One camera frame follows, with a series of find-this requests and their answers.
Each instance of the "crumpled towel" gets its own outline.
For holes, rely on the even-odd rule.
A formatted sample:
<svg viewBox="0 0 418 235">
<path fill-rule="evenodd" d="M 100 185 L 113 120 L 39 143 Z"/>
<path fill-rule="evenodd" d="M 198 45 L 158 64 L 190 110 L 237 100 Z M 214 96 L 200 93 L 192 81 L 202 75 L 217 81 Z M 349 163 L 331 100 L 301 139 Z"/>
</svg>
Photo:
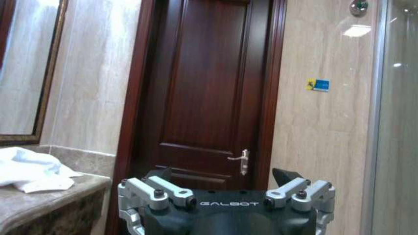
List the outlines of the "crumpled towel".
<svg viewBox="0 0 418 235">
<path fill-rule="evenodd" d="M 10 147 L 0 149 L 0 187 L 13 184 L 22 192 L 66 190 L 69 177 L 81 176 L 49 154 Z"/>
</svg>

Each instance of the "metal frame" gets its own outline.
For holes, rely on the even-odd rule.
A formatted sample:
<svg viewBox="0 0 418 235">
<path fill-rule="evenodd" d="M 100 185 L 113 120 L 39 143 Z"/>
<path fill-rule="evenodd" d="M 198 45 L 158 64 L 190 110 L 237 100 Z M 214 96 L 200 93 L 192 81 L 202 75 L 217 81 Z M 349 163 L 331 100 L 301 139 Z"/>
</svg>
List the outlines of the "metal frame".
<svg viewBox="0 0 418 235">
<path fill-rule="evenodd" d="M 33 122 L 33 131 L 29 135 L 0 135 L 0 146 L 18 145 L 18 144 L 35 144 L 39 142 L 68 1 L 69 0 L 59 0 L 55 24 L 54 24 L 54 29 L 53 29 L 53 36 L 50 40 L 47 63 L 45 67 L 43 82 L 41 86 L 35 118 Z"/>
<path fill-rule="evenodd" d="M 387 6 L 388 0 L 379 0 L 377 23 L 375 31 L 375 47 L 373 47 L 373 69 L 371 80 L 364 178 L 363 178 L 363 197 L 361 197 L 360 226 L 359 226 L 359 234 L 361 235 L 369 235 L 372 230 L 372 211 L 373 211 L 373 193 L 375 193 L 373 189 L 375 189 L 377 138 L 380 123 L 380 98 L 381 98 L 383 63 L 384 63 Z"/>
</svg>

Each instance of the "logo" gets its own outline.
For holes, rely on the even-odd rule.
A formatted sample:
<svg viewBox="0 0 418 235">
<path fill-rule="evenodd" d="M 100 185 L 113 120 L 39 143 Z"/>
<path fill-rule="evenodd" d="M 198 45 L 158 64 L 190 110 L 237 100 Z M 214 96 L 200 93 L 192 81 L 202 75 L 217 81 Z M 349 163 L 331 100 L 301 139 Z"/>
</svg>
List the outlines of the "logo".
<svg viewBox="0 0 418 235">
<path fill-rule="evenodd" d="M 200 202 L 200 206 L 220 206 L 220 207 L 249 207 L 256 206 L 258 202 Z"/>
</svg>

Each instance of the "door handle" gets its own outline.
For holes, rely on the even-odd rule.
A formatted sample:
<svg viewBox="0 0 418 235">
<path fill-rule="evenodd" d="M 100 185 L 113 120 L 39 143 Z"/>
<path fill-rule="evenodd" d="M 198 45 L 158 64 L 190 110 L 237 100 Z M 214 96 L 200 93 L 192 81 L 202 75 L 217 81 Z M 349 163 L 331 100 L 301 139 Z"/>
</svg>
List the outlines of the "door handle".
<svg viewBox="0 0 418 235">
<path fill-rule="evenodd" d="M 229 158 L 228 157 L 228 160 L 229 161 L 237 161 L 240 160 L 240 174 L 241 175 L 245 175 L 246 174 L 246 171 L 248 171 L 248 160 L 249 160 L 249 151 L 246 149 L 244 149 L 241 151 L 241 156 L 237 157 L 237 158 Z"/>
</svg>

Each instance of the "door panel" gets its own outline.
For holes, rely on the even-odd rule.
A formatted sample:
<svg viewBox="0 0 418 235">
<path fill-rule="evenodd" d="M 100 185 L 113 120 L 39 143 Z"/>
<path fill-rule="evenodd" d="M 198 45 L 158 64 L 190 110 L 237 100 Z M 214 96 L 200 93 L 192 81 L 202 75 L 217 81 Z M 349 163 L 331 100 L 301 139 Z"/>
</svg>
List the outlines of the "door panel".
<svg viewBox="0 0 418 235">
<path fill-rule="evenodd" d="M 154 6 L 130 175 L 172 167 L 188 188 L 246 188 L 256 153 L 269 0 L 165 0 Z"/>
</svg>

